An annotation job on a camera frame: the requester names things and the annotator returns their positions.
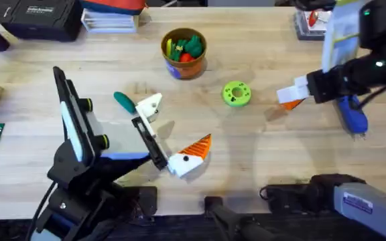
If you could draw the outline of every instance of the black case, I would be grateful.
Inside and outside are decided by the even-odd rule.
[[[18,38],[71,42],[80,32],[82,11],[78,0],[16,0],[1,24]]]

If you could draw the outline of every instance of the black cable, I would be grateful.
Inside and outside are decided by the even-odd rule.
[[[353,110],[361,110],[363,109],[364,106],[366,106],[366,104],[370,103],[370,101],[372,101],[374,98],[376,98],[376,96],[384,93],[386,91],[386,86],[380,88],[378,91],[368,95],[368,97],[366,97],[360,104],[356,104],[354,103],[354,101],[352,101],[352,96],[349,96],[349,105],[350,107],[353,109]]]
[[[41,202],[40,202],[40,204],[38,205],[38,208],[37,208],[37,210],[35,211],[35,214],[34,214],[34,216],[33,216],[33,218],[32,218],[31,224],[29,225],[29,228],[27,229],[25,241],[30,241],[30,240],[31,240],[32,232],[33,232],[33,230],[35,229],[35,223],[37,222],[38,215],[40,214],[41,209],[42,209],[43,206],[44,206],[44,203],[45,203],[46,200],[48,199],[48,196],[49,196],[50,193],[52,192],[52,190],[53,190],[53,188],[54,188],[55,185],[56,185],[56,182],[53,181],[52,184],[50,185],[50,187],[47,189],[46,194],[44,194],[43,199],[41,199]]]

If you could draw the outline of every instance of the label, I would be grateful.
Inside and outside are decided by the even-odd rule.
[[[53,11],[54,11],[54,7],[29,6],[26,9],[27,14],[45,15],[45,16],[53,15]]]
[[[368,214],[373,212],[373,203],[356,195],[343,193],[343,202]]]
[[[171,72],[171,75],[175,78],[181,78],[180,72],[175,67],[173,67],[168,61],[165,62],[166,67],[168,68],[169,72]]]

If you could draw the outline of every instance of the white plastic piece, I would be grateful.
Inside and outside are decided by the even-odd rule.
[[[308,79],[306,76],[300,76],[294,79],[294,85],[278,90],[278,101],[280,104],[303,100],[309,97]]]
[[[81,22],[89,33],[136,33],[139,16],[84,9]]]
[[[172,174],[182,177],[203,162],[204,160],[201,157],[176,153],[169,158],[168,169]]]
[[[156,120],[157,115],[159,114],[161,101],[162,94],[157,93],[146,98],[145,100],[138,102],[137,106],[135,107],[139,116],[144,122],[145,127],[149,131],[150,135],[153,137],[155,137],[156,134],[154,133],[150,123]]]

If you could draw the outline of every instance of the green handle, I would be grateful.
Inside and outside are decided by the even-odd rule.
[[[123,94],[122,92],[114,92],[114,99],[117,100],[117,102],[121,104],[121,106],[123,106],[123,108],[129,113],[136,113],[135,103],[133,103],[133,101],[127,97],[126,94]]]

